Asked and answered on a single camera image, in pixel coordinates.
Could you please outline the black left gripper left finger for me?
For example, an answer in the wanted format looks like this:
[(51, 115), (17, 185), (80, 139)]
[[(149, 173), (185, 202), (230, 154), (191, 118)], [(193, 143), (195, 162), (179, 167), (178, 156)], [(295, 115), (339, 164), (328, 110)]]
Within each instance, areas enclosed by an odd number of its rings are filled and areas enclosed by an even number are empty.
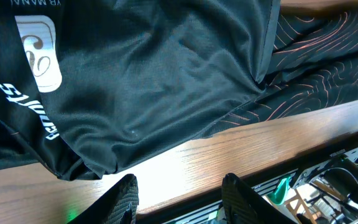
[(139, 189), (134, 174), (125, 175), (69, 224), (135, 224)]

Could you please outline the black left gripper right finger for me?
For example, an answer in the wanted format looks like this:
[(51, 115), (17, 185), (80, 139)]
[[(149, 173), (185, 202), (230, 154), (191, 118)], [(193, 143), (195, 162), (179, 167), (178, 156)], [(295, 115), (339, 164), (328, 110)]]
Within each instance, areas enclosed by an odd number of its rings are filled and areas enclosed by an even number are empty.
[(222, 182), (222, 201), (230, 224), (294, 224), (233, 173)]

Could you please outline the black printed cycling jersey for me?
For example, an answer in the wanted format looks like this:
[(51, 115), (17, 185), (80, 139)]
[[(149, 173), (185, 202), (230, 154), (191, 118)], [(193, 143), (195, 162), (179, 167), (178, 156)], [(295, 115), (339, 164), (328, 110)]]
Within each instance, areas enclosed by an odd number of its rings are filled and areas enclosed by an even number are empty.
[(0, 1), (0, 170), (116, 174), (186, 141), (358, 100), (358, 8)]

